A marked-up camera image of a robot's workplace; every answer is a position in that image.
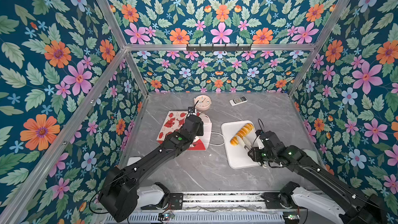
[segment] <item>metal bar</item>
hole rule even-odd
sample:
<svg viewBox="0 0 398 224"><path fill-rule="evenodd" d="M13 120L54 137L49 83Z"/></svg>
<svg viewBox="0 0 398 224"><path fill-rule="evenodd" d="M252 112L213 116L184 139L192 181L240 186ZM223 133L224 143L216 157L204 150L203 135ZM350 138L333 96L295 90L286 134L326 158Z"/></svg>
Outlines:
<svg viewBox="0 0 398 224"><path fill-rule="evenodd" d="M109 28L111 29L113 36L116 39L117 44L119 45L120 49L123 49L127 42L126 39L124 38L123 32L119 27L119 24L116 21L115 15L111 11L111 8L109 7L108 0L96 0L98 3L99 8L102 11L102 14L105 18L105 21L107 22Z"/></svg>
<svg viewBox="0 0 398 224"><path fill-rule="evenodd" d="M321 33L319 34L317 40L316 40L316 45L315 49L308 55L307 59L305 60L304 64L301 67L300 72L297 74L295 78L295 82L293 83L293 86L289 90L289 96L293 97L294 92L296 91L297 87L303 80L305 74L307 73L308 69L311 67L312 62L318 55L319 51L321 50L323 44L326 42L328 39L331 30L334 28L336 23L339 21L341 15L343 14L344 9L347 7L348 3L350 0L339 0L336 4L336 8L330 15L330 18L327 20L325 26L323 27Z"/></svg>
<svg viewBox="0 0 398 224"><path fill-rule="evenodd" d="M146 98L148 96L148 89L144 83L144 79L140 73L140 70L138 70L138 65L135 63L134 58L132 57L131 52L127 52L126 62L131 68L132 75L135 78L135 81L137 82L138 87L142 92L142 95Z"/></svg>
<svg viewBox="0 0 398 224"><path fill-rule="evenodd" d="M315 50L314 44L189 44L189 45L174 45L174 44L127 44L127 51L165 51L165 50L197 50L197 51L223 51L225 48L234 48L235 51L242 50L244 47L251 47L248 50Z"/></svg>
<svg viewBox="0 0 398 224"><path fill-rule="evenodd" d="M58 161L59 156L65 149L67 143L71 140L74 133L77 131L81 122L87 116L88 111L92 108L92 102L98 98L103 88L109 82L113 72L119 66L125 55L125 51L119 51L113 58L112 62L107 66L101 77L95 83L90 92L86 95L83 102L76 109L72 117L68 120L65 127L58 134L57 138L50 145L43 157L37 163L35 168L30 172L28 178L25 180L20 190L14 196L10 204L3 210L0 215L0 223L15 224L22 212L26 209L29 201L33 199L38 191L41 182L47 178L53 165Z"/></svg>

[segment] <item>floral wallpaper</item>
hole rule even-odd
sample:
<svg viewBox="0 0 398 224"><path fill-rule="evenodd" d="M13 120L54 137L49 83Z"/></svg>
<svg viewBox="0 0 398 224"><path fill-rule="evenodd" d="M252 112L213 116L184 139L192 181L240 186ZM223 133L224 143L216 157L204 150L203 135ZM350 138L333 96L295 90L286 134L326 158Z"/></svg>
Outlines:
<svg viewBox="0 0 398 224"><path fill-rule="evenodd" d="M133 44L311 43L336 2L109 0L126 40ZM340 34L340 28L333 33Z"/></svg>
<svg viewBox="0 0 398 224"><path fill-rule="evenodd" d="M0 1L3 211L119 48L95 0ZM20 223L89 223L85 202L118 163L138 91L123 60Z"/></svg>
<svg viewBox="0 0 398 224"><path fill-rule="evenodd" d="M294 94L329 172L398 221L397 0L351 0Z"/></svg>

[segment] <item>aluminum rail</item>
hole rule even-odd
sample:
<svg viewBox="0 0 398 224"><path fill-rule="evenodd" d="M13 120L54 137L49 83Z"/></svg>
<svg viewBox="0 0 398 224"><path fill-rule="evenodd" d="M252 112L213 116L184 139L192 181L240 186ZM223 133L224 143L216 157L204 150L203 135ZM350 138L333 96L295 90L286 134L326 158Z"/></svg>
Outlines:
<svg viewBox="0 0 398 224"><path fill-rule="evenodd" d="M304 64L301 67L300 72L297 74L297 76L295 78L295 82L293 83L293 86L289 90L290 97L293 97L293 94L297 90L297 87L300 85L305 74L307 73L308 69L311 67L311 64L313 63L314 59L318 55L323 44L328 39L331 31L333 30L336 23L339 21L341 15L343 14L343 11L346 9L349 2L350 2L350 0L339 0L337 2L336 8L330 15L330 18L327 20L321 33L319 34L318 38L316 39L315 49L308 55L307 59L305 60Z"/></svg>

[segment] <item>white cable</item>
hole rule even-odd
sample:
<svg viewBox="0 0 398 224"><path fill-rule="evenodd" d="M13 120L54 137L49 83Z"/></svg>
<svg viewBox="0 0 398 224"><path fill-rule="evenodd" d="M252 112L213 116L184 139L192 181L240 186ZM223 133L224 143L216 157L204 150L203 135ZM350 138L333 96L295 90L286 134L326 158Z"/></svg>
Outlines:
<svg viewBox="0 0 398 224"><path fill-rule="evenodd" d="M223 146L223 145L225 144L225 137L224 137L224 135L222 135L221 133L218 133L218 132L210 132L210 133L215 133L215 134L221 135L222 138L224 139L224 143L222 143L222 144L211 144L211 143L209 143L210 145L212 145L212 146Z"/></svg>

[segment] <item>green leaf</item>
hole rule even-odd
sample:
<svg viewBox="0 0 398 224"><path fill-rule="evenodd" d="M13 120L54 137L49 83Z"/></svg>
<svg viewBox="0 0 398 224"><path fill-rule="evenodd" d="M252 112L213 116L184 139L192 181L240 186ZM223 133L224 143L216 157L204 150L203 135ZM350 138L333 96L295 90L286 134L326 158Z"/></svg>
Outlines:
<svg viewBox="0 0 398 224"><path fill-rule="evenodd" d="M23 57L23 52L18 45L11 42L3 42L1 51L4 52L10 62L14 62L20 69L22 68L25 58Z"/></svg>

